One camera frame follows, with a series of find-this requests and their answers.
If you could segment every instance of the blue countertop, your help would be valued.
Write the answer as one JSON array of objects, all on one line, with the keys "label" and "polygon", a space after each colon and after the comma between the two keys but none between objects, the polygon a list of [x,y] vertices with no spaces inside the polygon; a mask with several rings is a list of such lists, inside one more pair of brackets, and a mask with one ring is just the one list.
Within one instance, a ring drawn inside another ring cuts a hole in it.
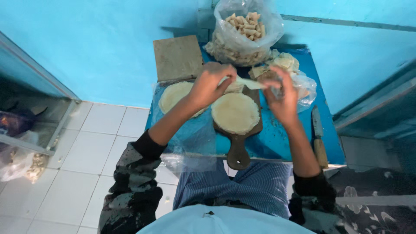
[{"label": "blue countertop", "polygon": [[[204,62],[215,61],[215,59],[202,49],[201,52]],[[315,64],[308,49],[279,49],[279,52],[290,53],[295,57],[299,63],[299,69],[306,73],[309,78],[312,78],[317,83],[317,97],[312,103],[311,107],[299,113],[299,119],[303,124],[306,135],[312,143],[312,108],[317,105],[321,115],[322,127],[324,136],[322,140],[327,151],[328,162],[330,164],[345,164],[345,156],[341,149],[339,138],[332,122],[332,116],[326,104],[324,91],[319,82],[319,77],[316,72]],[[250,68],[237,68],[237,73],[243,78],[249,78],[248,71]],[[263,121],[263,130],[254,136],[246,139],[245,147],[252,159],[261,159],[268,161],[291,161],[289,142],[287,135],[279,121],[272,115],[267,106],[265,97],[260,91],[260,105]],[[151,119],[153,114],[153,105],[151,106],[150,115],[146,124],[146,128],[151,127]],[[230,140],[216,133],[215,137],[216,154],[226,154],[230,148]]]}]

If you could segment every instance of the wooden cutting board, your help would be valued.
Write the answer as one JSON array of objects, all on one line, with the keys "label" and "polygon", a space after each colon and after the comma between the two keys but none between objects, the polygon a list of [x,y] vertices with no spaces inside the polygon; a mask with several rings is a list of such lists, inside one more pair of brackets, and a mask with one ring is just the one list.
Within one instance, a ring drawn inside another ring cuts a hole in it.
[{"label": "wooden cutting board", "polygon": [[253,129],[245,135],[232,134],[220,128],[214,121],[214,129],[228,137],[231,141],[231,147],[227,153],[227,164],[231,169],[238,171],[244,170],[250,165],[250,157],[244,146],[245,139],[263,130],[259,91],[250,90],[247,87],[244,87],[243,94],[251,97],[259,107],[260,121]]},{"label": "wooden cutting board", "polygon": [[157,81],[196,78],[203,69],[195,35],[153,41]]}]

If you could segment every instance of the blue striped fabric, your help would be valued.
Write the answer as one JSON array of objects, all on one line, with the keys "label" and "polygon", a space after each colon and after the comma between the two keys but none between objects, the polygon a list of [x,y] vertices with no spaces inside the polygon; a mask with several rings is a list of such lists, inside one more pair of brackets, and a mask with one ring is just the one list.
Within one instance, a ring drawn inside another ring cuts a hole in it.
[{"label": "blue striped fabric", "polygon": [[252,162],[231,181],[221,159],[216,171],[182,172],[173,209],[219,198],[239,200],[262,213],[289,219],[286,187],[291,169],[290,164]]}]

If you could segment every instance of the thin dough wrapper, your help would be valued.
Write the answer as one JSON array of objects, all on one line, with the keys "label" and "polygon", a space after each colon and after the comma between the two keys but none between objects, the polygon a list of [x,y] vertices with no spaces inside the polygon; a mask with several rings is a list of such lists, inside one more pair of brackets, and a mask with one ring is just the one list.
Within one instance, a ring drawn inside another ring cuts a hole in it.
[{"label": "thin dough wrapper", "polygon": [[[168,113],[184,96],[186,96],[192,89],[193,83],[190,82],[179,82],[173,85],[169,85],[163,92],[160,100],[159,107],[164,114]],[[198,111],[192,116],[192,118],[197,117],[206,108]]]},{"label": "thin dough wrapper", "polygon": [[242,93],[223,95],[211,109],[215,123],[229,133],[244,135],[260,121],[257,104]]}]

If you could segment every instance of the camouflage jacket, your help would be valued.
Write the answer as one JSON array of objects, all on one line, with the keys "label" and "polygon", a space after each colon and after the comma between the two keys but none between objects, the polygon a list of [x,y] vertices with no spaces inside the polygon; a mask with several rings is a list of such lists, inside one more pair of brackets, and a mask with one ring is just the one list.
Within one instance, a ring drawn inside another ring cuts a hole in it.
[{"label": "camouflage jacket", "polygon": [[[130,142],[114,171],[115,183],[104,199],[99,221],[101,234],[133,234],[156,220],[155,211],[162,198],[155,169],[166,146],[155,143],[146,131]],[[335,190],[323,173],[313,178],[296,175],[289,202],[289,220],[316,233],[347,233],[335,204]]]}]

